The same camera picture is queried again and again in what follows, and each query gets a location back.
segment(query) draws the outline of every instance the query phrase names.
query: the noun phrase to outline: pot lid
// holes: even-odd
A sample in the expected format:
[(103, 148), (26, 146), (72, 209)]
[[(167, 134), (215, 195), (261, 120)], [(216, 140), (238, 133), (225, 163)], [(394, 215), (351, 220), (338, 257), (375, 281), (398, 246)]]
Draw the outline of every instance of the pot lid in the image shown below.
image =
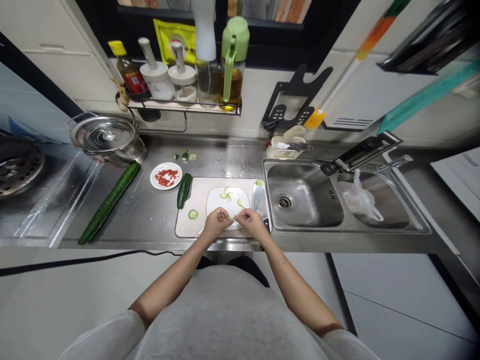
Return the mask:
[(78, 148), (88, 152), (121, 149), (137, 135), (137, 129), (127, 119), (118, 116), (96, 116), (79, 122), (70, 132)]

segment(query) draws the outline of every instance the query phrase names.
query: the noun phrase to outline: person's left hand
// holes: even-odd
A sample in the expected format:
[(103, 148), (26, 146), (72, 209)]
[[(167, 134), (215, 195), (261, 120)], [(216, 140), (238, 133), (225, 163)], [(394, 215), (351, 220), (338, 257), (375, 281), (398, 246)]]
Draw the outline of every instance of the person's left hand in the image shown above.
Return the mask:
[(223, 230), (233, 223), (234, 220), (229, 217), (227, 210), (223, 207), (217, 207), (207, 216), (201, 235), (213, 242), (220, 236)]

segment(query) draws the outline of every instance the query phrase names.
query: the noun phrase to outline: white sleeve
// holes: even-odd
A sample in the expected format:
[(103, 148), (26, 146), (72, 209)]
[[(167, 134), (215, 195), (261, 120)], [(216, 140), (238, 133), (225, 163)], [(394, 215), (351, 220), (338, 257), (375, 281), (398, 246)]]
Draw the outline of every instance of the white sleeve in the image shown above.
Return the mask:
[(128, 310), (77, 337), (60, 360), (123, 360), (144, 334), (142, 319)]
[(349, 331), (333, 330), (327, 333), (322, 340), (342, 360), (380, 360), (363, 341)]

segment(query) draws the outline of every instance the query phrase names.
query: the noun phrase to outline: window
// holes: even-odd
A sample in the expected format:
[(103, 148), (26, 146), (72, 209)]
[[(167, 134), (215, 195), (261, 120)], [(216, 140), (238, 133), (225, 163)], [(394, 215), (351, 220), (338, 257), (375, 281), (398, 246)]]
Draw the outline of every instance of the window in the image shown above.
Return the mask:
[[(144, 59), (138, 38), (150, 39), (161, 59), (152, 19), (195, 25), (195, 0), (76, 0), (109, 56), (107, 42), (121, 40), (129, 56)], [(309, 72), (322, 64), (360, 0), (216, 0), (214, 24), (220, 60), (222, 32), (230, 17), (248, 21), (247, 67)]]

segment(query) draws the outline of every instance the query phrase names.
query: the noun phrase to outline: kitchen sink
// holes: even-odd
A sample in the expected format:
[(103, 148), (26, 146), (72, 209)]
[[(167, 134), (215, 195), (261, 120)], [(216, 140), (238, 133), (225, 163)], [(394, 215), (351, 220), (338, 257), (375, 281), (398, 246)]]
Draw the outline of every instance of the kitchen sink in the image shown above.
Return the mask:
[(376, 221), (353, 214), (338, 182), (354, 182), (350, 173), (327, 176), (324, 161), (270, 160), (263, 162), (271, 221), (279, 231), (387, 232), (430, 234), (431, 229), (400, 179), (391, 170), (376, 171), (378, 164), (360, 167), (362, 187), (375, 198), (384, 217)]
[(339, 196), (319, 167), (277, 164), (268, 171), (270, 208), (275, 227), (336, 227), (344, 220)]

